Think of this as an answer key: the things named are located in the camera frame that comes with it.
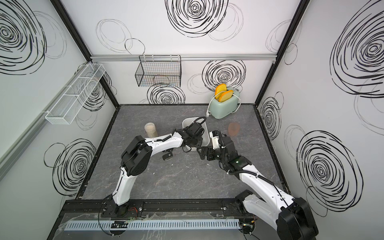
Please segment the white storage box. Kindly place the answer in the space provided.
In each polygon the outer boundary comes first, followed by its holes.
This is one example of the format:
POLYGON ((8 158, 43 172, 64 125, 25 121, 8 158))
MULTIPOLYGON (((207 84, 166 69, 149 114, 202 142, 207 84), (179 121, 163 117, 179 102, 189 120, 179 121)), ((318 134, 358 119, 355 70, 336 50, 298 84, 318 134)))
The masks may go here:
POLYGON ((197 147, 207 147, 210 144, 206 120, 206 117, 193 117, 183 120, 183 130, 190 138, 185 146, 186 151, 195 151, 197 147))

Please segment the black VW key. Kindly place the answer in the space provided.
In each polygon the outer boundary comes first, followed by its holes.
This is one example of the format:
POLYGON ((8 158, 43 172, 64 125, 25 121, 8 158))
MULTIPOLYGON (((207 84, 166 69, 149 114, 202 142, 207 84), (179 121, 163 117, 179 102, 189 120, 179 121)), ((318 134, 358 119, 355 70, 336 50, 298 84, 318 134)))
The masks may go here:
POLYGON ((166 154, 164 154, 163 156, 162 156, 162 159, 164 160, 164 161, 168 161, 168 160, 170 160, 170 159, 172 159, 173 158, 173 153, 172 152, 168 152, 168 153, 166 153, 166 154))

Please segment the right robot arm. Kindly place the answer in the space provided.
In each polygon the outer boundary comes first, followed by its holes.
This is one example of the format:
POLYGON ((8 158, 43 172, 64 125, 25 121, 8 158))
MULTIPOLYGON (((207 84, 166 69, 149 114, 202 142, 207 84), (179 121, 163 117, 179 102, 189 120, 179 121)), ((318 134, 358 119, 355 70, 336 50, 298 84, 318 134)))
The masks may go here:
POLYGON ((232 139, 220 131, 209 134, 211 147, 199 147, 202 160, 217 160, 228 175, 235 176, 253 191, 242 199, 245 210, 269 224, 281 240, 314 240, 319 233, 310 205, 279 189, 246 157, 238 154, 232 139))

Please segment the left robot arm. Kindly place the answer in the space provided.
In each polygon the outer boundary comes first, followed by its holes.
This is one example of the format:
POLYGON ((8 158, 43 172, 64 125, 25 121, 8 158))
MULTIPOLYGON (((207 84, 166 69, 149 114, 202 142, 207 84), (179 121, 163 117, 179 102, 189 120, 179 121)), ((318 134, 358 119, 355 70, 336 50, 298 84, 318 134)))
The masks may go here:
POLYGON ((112 193, 115 204, 121 206, 129 201, 137 176, 145 171, 153 155, 184 146, 201 147, 206 120, 206 117, 198 117, 189 126, 156 138, 136 136, 121 155, 121 173, 112 193))

